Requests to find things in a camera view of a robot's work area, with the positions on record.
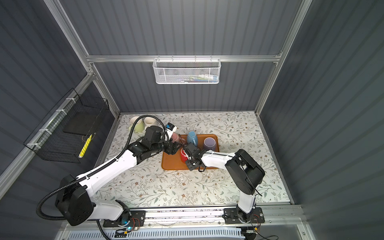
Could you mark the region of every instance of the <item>purple cup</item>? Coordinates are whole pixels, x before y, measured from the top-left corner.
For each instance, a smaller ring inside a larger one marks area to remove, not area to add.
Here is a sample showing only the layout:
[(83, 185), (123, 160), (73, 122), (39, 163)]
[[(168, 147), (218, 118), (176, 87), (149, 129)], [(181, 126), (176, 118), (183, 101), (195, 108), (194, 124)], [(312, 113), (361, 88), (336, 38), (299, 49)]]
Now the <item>purple cup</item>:
[(206, 139), (204, 139), (203, 147), (205, 150), (213, 150), (214, 151), (216, 149), (215, 139), (213, 139), (211, 137), (207, 137)]

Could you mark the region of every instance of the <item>white vent grille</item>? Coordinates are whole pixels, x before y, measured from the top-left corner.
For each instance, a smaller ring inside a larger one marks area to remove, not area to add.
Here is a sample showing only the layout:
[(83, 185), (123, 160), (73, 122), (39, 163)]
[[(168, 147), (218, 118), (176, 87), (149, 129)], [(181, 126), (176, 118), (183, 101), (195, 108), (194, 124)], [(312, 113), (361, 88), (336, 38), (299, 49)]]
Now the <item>white vent grille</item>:
[(158, 84), (217, 84), (221, 62), (161, 62), (153, 60)]
[[(170, 228), (170, 229), (140, 229), (127, 234), (126, 237), (114, 237), (116, 230), (104, 230), (111, 239), (195, 239), (195, 238), (220, 238), (244, 239), (241, 230), (235, 227), (207, 227), (207, 228)], [(71, 231), (68, 240), (103, 240), (99, 230)]]

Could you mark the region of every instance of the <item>floral tablecloth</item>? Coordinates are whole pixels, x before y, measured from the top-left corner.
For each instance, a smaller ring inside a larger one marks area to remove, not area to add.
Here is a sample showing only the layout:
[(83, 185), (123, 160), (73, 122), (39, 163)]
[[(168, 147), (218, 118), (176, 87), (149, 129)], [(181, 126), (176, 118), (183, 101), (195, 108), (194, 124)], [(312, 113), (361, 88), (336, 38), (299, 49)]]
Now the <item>floral tablecloth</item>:
[[(177, 133), (216, 134), (220, 152), (246, 150), (265, 170), (257, 189), (257, 202), (289, 202), (287, 192), (266, 145), (254, 112), (211, 112), (155, 114), (164, 124), (178, 127)], [(129, 135), (129, 120), (123, 115), (106, 161), (116, 156)], [(131, 142), (143, 136), (134, 134)], [(163, 170), (162, 153), (145, 160), (102, 187), (95, 198), (119, 199), (128, 207), (236, 204), (240, 191), (222, 169)]]

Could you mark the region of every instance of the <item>white wire basket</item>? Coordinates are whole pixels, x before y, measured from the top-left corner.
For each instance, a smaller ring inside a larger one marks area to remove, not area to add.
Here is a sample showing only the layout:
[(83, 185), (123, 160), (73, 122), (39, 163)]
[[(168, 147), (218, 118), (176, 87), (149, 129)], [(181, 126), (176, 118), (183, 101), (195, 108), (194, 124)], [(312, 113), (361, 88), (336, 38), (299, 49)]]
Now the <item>white wire basket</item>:
[(158, 84), (217, 84), (221, 62), (169, 62), (153, 60), (153, 71)]

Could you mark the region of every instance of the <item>mounting plate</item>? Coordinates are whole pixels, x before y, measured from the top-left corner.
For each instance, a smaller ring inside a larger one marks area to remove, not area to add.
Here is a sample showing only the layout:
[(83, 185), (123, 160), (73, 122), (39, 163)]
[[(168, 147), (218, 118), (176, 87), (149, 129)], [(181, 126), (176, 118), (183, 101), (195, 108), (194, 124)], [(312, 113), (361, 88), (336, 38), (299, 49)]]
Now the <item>mounting plate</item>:
[[(141, 227), (144, 225), (145, 213), (145, 211), (131, 211), (132, 217), (139, 220), (139, 224), (137, 224), (137, 220), (135, 219), (135, 227)], [(117, 221), (105, 220), (103, 227), (119, 227), (118, 224), (119, 223)], [(133, 221), (131, 220), (126, 227), (133, 227)]]
[[(237, 217), (236, 208), (227, 208), (224, 209), (224, 214), (230, 216), (230, 218), (225, 219), (225, 224), (239, 224), (242, 223)], [(257, 207), (252, 212), (251, 223), (265, 223), (264, 214), (261, 207)]]

